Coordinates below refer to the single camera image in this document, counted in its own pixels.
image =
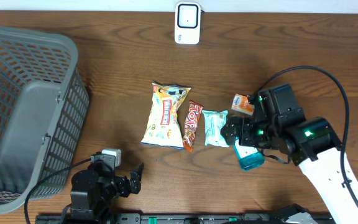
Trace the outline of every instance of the light blue snack packet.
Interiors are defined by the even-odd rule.
[[[222,112],[203,110],[205,119],[205,145],[229,147],[223,136],[221,128],[226,124],[227,110]]]

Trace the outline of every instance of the snack bag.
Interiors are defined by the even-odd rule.
[[[153,82],[153,105],[142,144],[183,149],[177,110],[190,88]]]
[[[251,115],[254,113],[254,106],[249,104],[248,96],[243,96],[240,94],[236,94],[233,99],[233,104],[231,105],[231,109]]]
[[[185,121],[185,135],[183,136],[183,146],[189,152],[193,151],[193,144],[196,138],[198,121],[200,120],[203,106],[190,100],[189,111]]]
[[[229,147],[221,135],[221,128],[226,124],[227,110],[222,112],[203,111],[205,118],[205,145]]]

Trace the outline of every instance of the white wall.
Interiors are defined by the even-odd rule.
[[[171,0],[0,0],[0,10],[164,11]],[[198,0],[206,12],[358,13],[358,0]]]

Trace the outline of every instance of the gray plastic basket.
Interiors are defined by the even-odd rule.
[[[77,60],[67,37],[0,27],[0,213],[19,208],[40,179],[71,164],[89,105]],[[67,175],[31,199],[59,193]]]

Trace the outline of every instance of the red snack wrapper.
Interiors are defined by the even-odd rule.
[[[190,100],[189,112],[187,113],[185,121],[185,135],[183,136],[183,147],[191,152],[193,151],[193,144],[196,138],[196,130],[198,127],[198,121],[200,120],[203,106]]]

